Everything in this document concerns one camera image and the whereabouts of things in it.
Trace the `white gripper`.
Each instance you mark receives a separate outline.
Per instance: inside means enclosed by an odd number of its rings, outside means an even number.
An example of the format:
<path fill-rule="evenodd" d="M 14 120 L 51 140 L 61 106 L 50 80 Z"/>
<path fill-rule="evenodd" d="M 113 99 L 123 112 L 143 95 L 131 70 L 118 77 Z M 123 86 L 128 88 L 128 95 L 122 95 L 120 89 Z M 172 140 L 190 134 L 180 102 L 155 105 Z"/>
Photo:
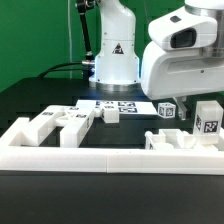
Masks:
<path fill-rule="evenodd" d="M 149 24 L 151 42 L 142 61 L 141 87 L 150 99 L 174 97 L 181 120 L 191 117 L 189 95 L 224 91 L 224 59 L 206 58 L 203 47 L 217 37 L 217 21 L 188 13 Z"/>

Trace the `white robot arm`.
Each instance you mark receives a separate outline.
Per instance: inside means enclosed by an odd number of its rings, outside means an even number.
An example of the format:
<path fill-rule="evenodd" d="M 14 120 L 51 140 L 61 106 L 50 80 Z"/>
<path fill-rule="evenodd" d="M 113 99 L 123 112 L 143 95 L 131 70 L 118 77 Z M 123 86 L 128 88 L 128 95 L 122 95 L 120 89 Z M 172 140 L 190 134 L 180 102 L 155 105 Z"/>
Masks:
<path fill-rule="evenodd" d="M 135 54 L 135 15 L 119 0 L 96 0 L 101 50 L 92 87 L 142 88 L 151 100 L 224 91 L 224 0 L 184 0 L 184 6 L 149 23 L 151 42 Z"/>

